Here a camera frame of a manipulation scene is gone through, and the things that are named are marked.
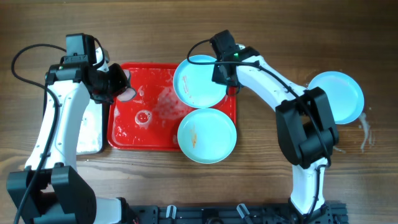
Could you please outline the pink sponge with green scourer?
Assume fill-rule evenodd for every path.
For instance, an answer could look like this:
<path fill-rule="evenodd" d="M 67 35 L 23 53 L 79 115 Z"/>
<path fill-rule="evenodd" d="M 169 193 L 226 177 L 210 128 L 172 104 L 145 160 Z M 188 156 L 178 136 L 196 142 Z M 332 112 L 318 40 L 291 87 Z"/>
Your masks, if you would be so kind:
<path fill-rule="evenodd" d="M 131 74 L 129 70 L 123 70 L 127 78 L 127 89 L 117 96 L 117 99 L 121 102 L 127 102 L 132 100 L 136 96 L 136 90 L 131 86 Z"/>

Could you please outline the light blue plate top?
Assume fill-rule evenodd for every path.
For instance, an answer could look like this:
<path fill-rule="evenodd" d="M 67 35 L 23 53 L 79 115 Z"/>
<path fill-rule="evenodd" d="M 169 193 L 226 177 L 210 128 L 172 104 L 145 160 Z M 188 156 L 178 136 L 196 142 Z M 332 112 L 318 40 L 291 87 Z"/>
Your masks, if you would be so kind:
<path fill-rule="evenodd" d="M 185 59 L 174 73 L 173 87 L 177 97 L 192 108 L 209 108 L 218 104 L 226 95 L 226 85 L 212 81 L 216 59 L 209 55 L 191 56 Z"/>

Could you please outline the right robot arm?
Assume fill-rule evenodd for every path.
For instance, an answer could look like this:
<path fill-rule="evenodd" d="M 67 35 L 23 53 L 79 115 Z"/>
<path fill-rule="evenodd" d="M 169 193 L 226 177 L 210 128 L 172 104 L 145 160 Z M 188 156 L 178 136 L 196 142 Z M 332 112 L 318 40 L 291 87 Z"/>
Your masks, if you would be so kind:
<path fill-rule="evenodd" d="M 224 30 L 209 40 L 216 55 L 213 82 L 260 96 L 274 111 L 280 150 L 292 164 L 289 202 L 302 221 L 320 215 L 325 203 L 323 176 L 339 135 L 326 93 L 308 90 L 273 69 L 252 47 L 238 45 Z"/>

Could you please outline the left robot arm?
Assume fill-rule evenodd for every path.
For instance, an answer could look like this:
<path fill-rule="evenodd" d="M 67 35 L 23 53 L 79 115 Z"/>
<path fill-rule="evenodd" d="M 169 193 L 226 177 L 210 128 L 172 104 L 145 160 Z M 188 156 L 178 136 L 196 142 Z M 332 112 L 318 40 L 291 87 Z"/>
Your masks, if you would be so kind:
<path fill-rule="evenodd" d="M 14 221 L 138 223 L 124 198 L 97 197 L 76 169 L 81 121 L 89 102 L 133 99 L 136 91 L 130 76 L 109 62 L 92 35 L 67 35 L 63 51 L 42 85 L 46 103 L 32 154 L 22 171 L 7 178 L 6 188 L 17 208 Z"/>

